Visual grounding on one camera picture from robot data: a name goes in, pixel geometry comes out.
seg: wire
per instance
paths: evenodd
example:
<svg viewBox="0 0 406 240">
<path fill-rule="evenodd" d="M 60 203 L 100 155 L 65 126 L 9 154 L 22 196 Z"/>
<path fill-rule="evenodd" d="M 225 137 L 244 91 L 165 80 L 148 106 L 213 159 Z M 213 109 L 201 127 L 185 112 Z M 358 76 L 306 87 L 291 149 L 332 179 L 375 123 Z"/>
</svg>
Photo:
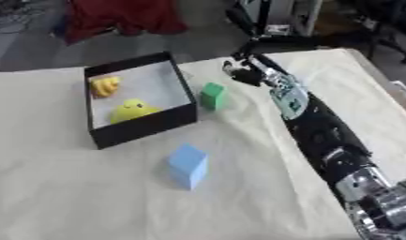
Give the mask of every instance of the wire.
<svg viewBox="0 0 406 240">
<path fill-rule="evenodd" d="M 0 16 L 0 35 L 17 34 L 29 29 L 30 23 L 40 15 L 43 15 L 48 7 L 39 5 L 40 1 L 31 2 L 24 6 L 13 9 L 12 12 Z M 9 28 L 19 27 L 18 30 L 6 31 Z"/>
</svg>

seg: toy block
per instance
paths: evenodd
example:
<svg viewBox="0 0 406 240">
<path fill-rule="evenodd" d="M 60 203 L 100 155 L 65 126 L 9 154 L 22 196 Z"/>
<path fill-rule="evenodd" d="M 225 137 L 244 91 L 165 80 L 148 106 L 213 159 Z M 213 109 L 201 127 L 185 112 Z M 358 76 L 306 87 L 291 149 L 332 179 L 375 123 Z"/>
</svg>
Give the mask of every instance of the toy block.
<svg viewBox="0 0 406 240">
<path fill-rule="evenodd" d="M 225 89 L 223 86 L 208 83 L 201 92 L 201 104 L 209 110 L 218 110 L 223 106 Z"/>
<path fill-rule="evenodd" d="M 172 178 L 182 187 L 193 190 L 207 174 L 208 155 L 184 144 L 169 157 Z"/>
</svg>

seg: yellow ball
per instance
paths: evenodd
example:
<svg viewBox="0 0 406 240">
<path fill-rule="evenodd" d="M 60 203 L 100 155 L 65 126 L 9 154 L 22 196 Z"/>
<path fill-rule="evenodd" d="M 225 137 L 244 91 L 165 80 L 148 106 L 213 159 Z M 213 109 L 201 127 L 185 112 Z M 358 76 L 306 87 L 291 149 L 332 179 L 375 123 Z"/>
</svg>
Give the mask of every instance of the yellow ball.
<svg viewBox="0 0 406 240">
<path fill-rule="evenodd" d="M 116 107 L 111 115 L 111 123 L 117 124 L 157 112 L 160 112 L 160 109 L 149 106 L 139 99 L 130 99 Z"/>
</svg>

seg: yellow rubber duck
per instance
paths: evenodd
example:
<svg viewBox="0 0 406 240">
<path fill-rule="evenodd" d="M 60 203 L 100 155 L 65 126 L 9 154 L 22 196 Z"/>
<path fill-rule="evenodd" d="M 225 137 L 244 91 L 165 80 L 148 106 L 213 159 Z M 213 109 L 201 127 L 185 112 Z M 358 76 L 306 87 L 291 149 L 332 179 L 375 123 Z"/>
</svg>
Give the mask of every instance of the yellow rubber duck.
<svg viewBox="0 0 406 240">
<path fill-rule="evenodd" d="M 92 81 L 93 95 L 97 98 L 107 98 L 118 90 L 119 78 L 109 77 Z"/>
<path fill-rule="evenodd" d="M 111 123 L 117 124 L 157 112 L 160 112 L 160 109 L 149 106 L 136 98 L 129 99 L 123 105 L 116 107 L 111 115 Z"/>
</svg>

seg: table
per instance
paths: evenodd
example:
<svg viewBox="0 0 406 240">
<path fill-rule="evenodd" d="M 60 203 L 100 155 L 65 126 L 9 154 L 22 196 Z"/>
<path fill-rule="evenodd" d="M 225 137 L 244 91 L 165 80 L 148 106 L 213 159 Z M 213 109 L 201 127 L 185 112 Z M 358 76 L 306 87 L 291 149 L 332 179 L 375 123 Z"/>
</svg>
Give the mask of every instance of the table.
<svg viewBox="0 0 406 240">
<path fill-rule="evenodd" d="M 346 50 L 270 56 L 349 124 L 392 182 L 406 178 L 406 111 L 382 75 Z M 0 240 L 356 239 L 266 89 L 230 81 L 223 60 L 180 68 L 194 93 L 225 85 L 225 109 L 102 151 L 87 133 L 82 68 L 0 73 Z M 166 170 L 182 143 L 210 156 L 192 192 Z"/>
</svg>

